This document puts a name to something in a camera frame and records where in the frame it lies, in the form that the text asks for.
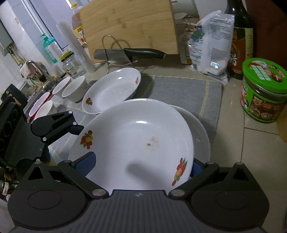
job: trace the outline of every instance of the dark glass bottle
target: dark glass bottle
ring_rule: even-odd
[[[253,57],[254,22],[247,13],[242,0],[227,0],[225,13],[235,16],[228,70],[231,76],[242,80],[242,63]]]

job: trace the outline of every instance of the countertop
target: countertop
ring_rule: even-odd
[[[142,59],[135,66],[147,75],[212,80],[189,67],[180,63],[179,55],[167,55],[164,61]],[[99,79],[106,72],[107,65],[99,65],[94,74],[86,77]],[[211,161],[223,167],[243,162],[248,167],[270,202],[263,228],[268,233],[281,233],[287,208],[287,143],[280,138],[276,123],[260,123],[244,113],[239,101],[240,93],[239,80],[232,78],[224,86]]]

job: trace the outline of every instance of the ribbed black surface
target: ribbed black surface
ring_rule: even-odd
[[[44,143],[31,133],[30,124],[21,117],[8,145],[5,160],[16,166],[23,158],[34,160],[40,157],[43,148]]]
[[[190,212],[185,202],[171,200],[163,191],[114,191],[108,199],[92,201],[86,212],[68,226],[50,231],[31,231],[22,227],[11,231],[11,233],[28,232],[223,233],[225,231],[213,229],[200,222]],[[256,228],[244,233],[264,233],[264,231]]]

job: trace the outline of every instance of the kitchen knife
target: kitchen knife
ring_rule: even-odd
[[[140,58],[158,58],[164,59],[165,53],[152,48],[124,48],[121,49],[106,49],[109,61],[132,61],[133,57]],[[98,49],[94,52],[94,58],[97,60],[106,60],[105,50]]]

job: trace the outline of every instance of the faucet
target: faucet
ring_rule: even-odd
[[[28,64],[34,64],[38,68],[38,70],[40,70],[41,73],[45,76],[45,78],[48,81],[45,84],[46,87],[49,86],[49,85],[54,85],[55,84],[55,81],[52,79],[52,77],[50,75],[48,75],[48,73],[45,70],[43,70],[43,68],[36,61],[34,61],[34,60],[27,61],[27,65]]]

